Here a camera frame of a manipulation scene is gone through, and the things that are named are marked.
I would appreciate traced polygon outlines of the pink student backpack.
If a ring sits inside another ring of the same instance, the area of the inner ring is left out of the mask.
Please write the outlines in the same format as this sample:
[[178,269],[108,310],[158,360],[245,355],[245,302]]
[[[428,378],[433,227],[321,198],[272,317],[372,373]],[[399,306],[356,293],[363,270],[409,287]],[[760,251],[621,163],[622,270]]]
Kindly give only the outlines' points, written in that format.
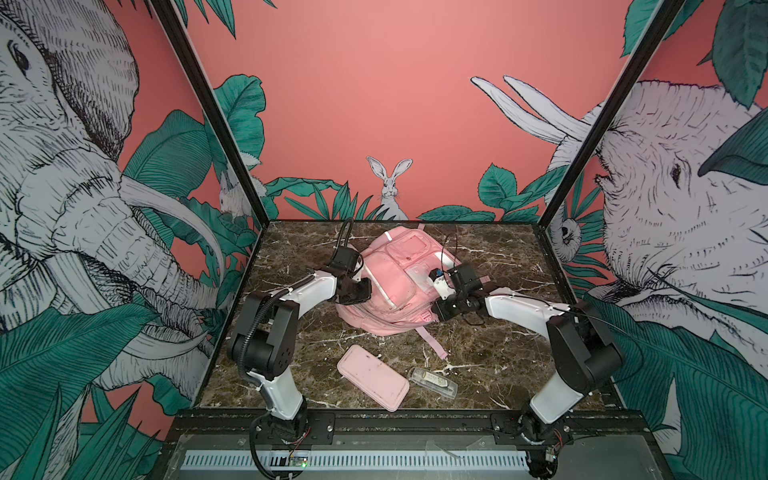
[[[439,358],[446,358],[446,350],[426,330],[427,325],[438,322],[430,307],[440,298],[429,273],[462,263],[423,229],[403,226],[380,235],[361,255],[364,265],[360,275],[371,280],[372,296],[361,304],[338,304],[340,318],[376,336],[414,330]],[[491,283],[488,276],[479,277],[483,288]]]

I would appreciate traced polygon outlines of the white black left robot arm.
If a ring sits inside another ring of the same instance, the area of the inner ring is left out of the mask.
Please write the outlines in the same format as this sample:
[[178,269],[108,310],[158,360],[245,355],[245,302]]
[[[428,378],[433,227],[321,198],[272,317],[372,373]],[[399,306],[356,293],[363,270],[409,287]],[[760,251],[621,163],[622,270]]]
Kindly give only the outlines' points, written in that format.
[[293,421],[304,408],[304,397],[290,371],[301,317],[325,302],[365,303],[372,291],[368,278],[316,270],[287,287],[253,292],[245,298],[231,334],[229,356],[239,377],[258,387],[272,417]]

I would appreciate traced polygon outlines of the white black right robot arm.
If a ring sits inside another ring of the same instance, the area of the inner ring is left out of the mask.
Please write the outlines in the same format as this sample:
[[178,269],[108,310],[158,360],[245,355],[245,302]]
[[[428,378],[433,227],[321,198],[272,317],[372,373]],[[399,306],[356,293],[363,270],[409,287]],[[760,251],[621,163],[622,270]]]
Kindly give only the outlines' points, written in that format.
[[586,301],[553,303],[504,287],[442,294],[431,310],[440,321],[475,312],[523,327],[548,342],[555,372],[521,416],[526,427],[554,425],[625,363],[610,326]]

